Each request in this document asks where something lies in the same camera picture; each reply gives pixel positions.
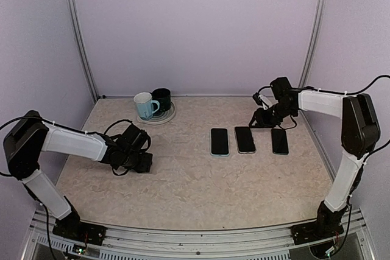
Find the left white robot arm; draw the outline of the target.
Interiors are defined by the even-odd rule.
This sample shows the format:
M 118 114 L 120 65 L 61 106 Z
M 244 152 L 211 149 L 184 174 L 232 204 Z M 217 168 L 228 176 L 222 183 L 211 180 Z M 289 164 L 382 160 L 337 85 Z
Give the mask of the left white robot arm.
M 3 140 L 8 177 L 22 182 L 35 200 L 44 205 L 59 221 L 63 231 L 77 239 L 85 233 L 85 224 L 38 163 L 43 152 L 88 158 L 108 164 L 113 172 L 148 173 L 153 155 L 149 153 L 151 137 L 132 122 L 123 133 L 109 136 L 106 132 L 88 132 L 57 124 L 35 110 L 6 122 L 14 124 Z

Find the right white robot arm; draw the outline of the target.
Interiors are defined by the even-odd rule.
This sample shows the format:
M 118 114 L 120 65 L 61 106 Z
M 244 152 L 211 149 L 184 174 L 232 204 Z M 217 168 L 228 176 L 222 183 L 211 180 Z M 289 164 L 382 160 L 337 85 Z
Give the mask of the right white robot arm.
M 276 78 L 268 89 L 276 102 L 271 103 L 257 91 L 252 98 L 259 107 L 252 116 L 250 128 L 280 127 L 284 118 L 295 118 L 299 111 L 333 116 L 341 121 L 341 162 L 311 226 L 316 237 L 324 238 L 339 225 L 368 157 L 377 151 L 380 126 L 372 99 L 365 90 L 342 93 L 312 86 L 295 88 L 287 77 Z

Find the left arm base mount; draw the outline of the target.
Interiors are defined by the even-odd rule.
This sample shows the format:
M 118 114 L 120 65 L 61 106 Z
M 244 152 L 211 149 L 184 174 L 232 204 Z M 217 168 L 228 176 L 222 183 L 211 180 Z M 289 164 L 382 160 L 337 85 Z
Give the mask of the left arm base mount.
M 105 226 L 81 221 L 73 209 L 64 219 L 56 219 L 52 230 L 56 236 L 98 246 L 102 245 L 106 231 Z

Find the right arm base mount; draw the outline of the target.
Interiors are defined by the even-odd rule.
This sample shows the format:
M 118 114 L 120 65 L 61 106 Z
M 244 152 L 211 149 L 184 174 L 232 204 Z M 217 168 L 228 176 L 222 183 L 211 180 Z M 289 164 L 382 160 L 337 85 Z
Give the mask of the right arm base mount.
M 332 212 L 322 201 L 317 209 L 316 220 L 293 225 L 290 228 L 294 244 L 305 244 L 342 234 L 344 229 L 341 219 L 346 211 L 345 206 L 340 211 Z

